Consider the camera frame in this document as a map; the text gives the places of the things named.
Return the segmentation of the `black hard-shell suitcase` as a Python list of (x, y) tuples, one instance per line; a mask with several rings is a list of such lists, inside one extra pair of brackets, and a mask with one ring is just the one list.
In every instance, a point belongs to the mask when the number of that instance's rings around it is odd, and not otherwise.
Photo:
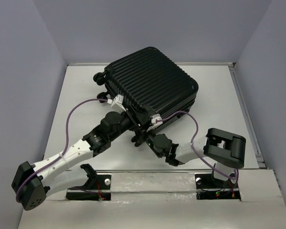
[(155, 47), (110, 63), (93, 80), (111, 97), (124, 96), (123, 106), (132, 115), (152, 111), (161, 118), (190, 111), (199, 89), (195, 79)]

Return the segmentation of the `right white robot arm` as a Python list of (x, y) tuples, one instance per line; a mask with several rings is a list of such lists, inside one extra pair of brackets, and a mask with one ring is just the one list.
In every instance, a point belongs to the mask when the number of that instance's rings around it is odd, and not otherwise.
[(246, 139), (217, 128), (208, 129), (206, 136), (186, 144), (174, 144), (165, 134), (153, 132), (135, 136), (132, 142), (135, 146), (146, 143), (157, 157), (164, 157), (166, 163), (175, 167), (200, 159), (212, 169), (210, 182), (215, 187), (227, 181), (236, 186), (239, 170), (245, 164)]

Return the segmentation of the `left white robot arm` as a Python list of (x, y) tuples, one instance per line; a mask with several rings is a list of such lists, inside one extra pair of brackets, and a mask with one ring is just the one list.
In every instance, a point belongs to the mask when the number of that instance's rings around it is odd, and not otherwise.
[(25, 211), (36, 208), (54, 190), (50, 182), (57, 176), (104, 152), (125, 131), (137, 131), (149, 125), (150, 116), (143, 112), (108, 112), (98, 126), (62, 152), (34, 164), (27, 161), (20, 164), (11, 184), (16, 201)]

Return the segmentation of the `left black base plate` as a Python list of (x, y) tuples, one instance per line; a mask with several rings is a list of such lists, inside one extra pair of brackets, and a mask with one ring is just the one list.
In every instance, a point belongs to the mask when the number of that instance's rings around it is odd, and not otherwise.
[(96, 178), (89, 178), (80, 187), (72, 187), (66, 192), (67, 200), (74, 201), (110, 201), (111, 174), (100, 173)]

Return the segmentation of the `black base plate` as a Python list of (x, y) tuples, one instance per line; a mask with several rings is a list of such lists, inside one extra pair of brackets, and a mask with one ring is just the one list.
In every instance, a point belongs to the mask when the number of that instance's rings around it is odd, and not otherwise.
[(74, 201), (110, 201), (111, 174), (100, 173), (96, 178), (89, 178), (80, 187), (72, 187), (66, 192), (67, 200)]
[(235, 181), (215, 179), (212, 174), (196, 174), (196, 198), (198, 200), (241, 200)]

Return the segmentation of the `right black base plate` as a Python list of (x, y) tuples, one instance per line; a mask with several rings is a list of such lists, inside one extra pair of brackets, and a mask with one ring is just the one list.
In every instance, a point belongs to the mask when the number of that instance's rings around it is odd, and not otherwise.
[(215, 179), (212, 174), (196, 174), (196, 198), (198, 200), (241, 200), (235, 181)]

